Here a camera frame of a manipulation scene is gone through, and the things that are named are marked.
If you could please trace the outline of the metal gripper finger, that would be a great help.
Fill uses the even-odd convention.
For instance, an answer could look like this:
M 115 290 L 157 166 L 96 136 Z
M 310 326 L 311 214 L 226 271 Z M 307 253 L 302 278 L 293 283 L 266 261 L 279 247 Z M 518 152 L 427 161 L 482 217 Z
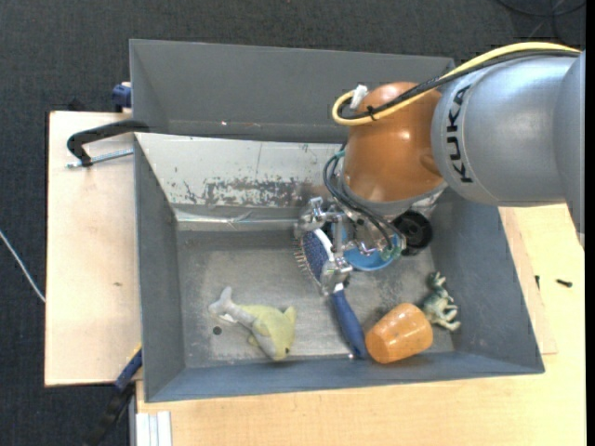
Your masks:
M 296 237 L 321 229 L 329 223 L 329 215 L 323 208 L 323 202 L 321 197 L 314 197 L 309 199 L 306 206 L 301 209 L 295 224 Z
M 349 280 L 353 266 L 343 257 L 328 257 L 322 265 L 322 292 L 329 296 L 342 290 Z

